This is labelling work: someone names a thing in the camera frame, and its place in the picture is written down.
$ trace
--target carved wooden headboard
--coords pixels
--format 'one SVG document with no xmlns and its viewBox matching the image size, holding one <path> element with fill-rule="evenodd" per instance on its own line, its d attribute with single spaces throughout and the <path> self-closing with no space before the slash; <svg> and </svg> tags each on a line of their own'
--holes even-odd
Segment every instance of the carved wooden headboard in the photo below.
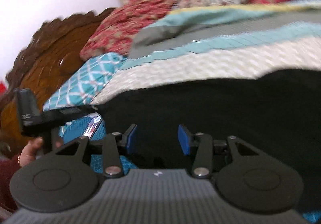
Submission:
<svg viewBox="0 0 321 224">
<path fill-rule="evenodd" d="M 83 65 L 80 50 L 113 10 L 106 9 L 97 16 L 93 12 L 75 14 L 43 23 L 28 47 L 18 54 L 6 76 L 9 89 L 0 97 L 1 130 L 5 132 L 0 142 L 9 144 L 11 153 L 7 156 L 20 152 L 27 142 L 20 134 L 13 91 L 30 88 L 42 109 L 44 102 Z"/>
</svg>

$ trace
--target human hand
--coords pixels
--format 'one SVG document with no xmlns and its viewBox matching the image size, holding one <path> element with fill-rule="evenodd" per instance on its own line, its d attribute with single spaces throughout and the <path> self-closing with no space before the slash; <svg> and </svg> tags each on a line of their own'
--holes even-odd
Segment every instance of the human hand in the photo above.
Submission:
<svg viewBox="0 0 321 224">
<path fill-rule="evenodd" d="M 56 142 L 55 146 L 58 148 L 63 144 L 62 139 Z M 36 159 L 37 152 L 41 149 L 43 145 L 43 138 L 37 137 L 30 140 L 28 144 L 24 147 L 19 157 L 20 166 L 24 167 Z"/>
</svg>

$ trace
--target person's arm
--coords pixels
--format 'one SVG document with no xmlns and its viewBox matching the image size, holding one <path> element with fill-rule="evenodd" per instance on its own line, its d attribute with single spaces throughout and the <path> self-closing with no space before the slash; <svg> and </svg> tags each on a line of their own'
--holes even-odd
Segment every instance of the person's arm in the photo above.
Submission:
<svg viewBox="0 0 321 224">
<path fill-rule="evenodd" d="M 0 207 L 11 213 L 17 209 L 17 205 L 11 196 L 9 183 L 19 168 L 18 155 L 15 155 L 11 160 L 0 162 Z"/>
</svg>

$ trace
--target bracelet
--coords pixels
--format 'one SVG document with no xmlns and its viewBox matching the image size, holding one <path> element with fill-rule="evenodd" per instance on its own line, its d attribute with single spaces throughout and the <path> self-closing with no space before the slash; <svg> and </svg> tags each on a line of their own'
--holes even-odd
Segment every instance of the bracelet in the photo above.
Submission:
<svg viewBox="0 0 321 224">
<path fill-rule="evenodd" d="M 22 168 L 22 166 L 20 164 L 20 155 L 18 156 L 18 164 L 19 164 L 20 168 Z"/>
</svg>

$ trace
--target black cloth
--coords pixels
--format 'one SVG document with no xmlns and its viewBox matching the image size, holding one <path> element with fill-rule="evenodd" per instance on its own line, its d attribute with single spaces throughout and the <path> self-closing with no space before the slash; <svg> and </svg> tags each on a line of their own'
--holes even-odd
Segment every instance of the black cloth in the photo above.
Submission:
<svg viewBox="0 0 321 224">
<path fill-rule="evenodd" d="M 138 125 L 138 167 L 190 168 L 179 124 L 215 139 L 236 135 L 297 170 L 299 210 L 321 210 L 321 72 L 281 70 L 257 80 L 211 79 L 139 89 L 105 104 L 106 131 Z"/>
</svg>

